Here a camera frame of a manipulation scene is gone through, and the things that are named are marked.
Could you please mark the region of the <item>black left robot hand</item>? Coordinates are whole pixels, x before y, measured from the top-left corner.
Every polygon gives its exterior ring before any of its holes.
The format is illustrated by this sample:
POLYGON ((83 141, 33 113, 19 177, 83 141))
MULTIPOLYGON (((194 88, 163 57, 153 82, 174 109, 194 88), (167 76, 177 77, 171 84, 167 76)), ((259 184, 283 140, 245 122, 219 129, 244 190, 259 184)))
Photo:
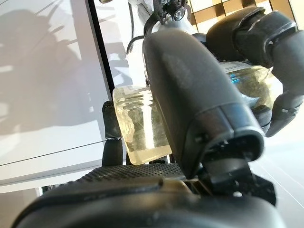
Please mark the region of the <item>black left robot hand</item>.
POLYGON ((212 26, 208 49, 220 60, 248 60, 271 68, 282 83, 275 100, 267 137, 286 127, 304 100, 304 32, 279 11, 265 14, 262 7, 246 7, 212 26))

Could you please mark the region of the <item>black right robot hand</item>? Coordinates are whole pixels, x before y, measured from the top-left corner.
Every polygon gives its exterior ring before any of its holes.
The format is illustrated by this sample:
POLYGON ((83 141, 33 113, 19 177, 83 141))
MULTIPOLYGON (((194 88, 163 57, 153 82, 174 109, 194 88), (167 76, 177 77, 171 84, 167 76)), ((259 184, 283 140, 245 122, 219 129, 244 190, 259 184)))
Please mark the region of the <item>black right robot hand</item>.
POLYGON ((193 36, 147 36, 143 58, 153 99, 183 175, 102 169, 27 206, 15 228, 283 228, 274 186, 249 163, 264 133, 214 56, 193 36))

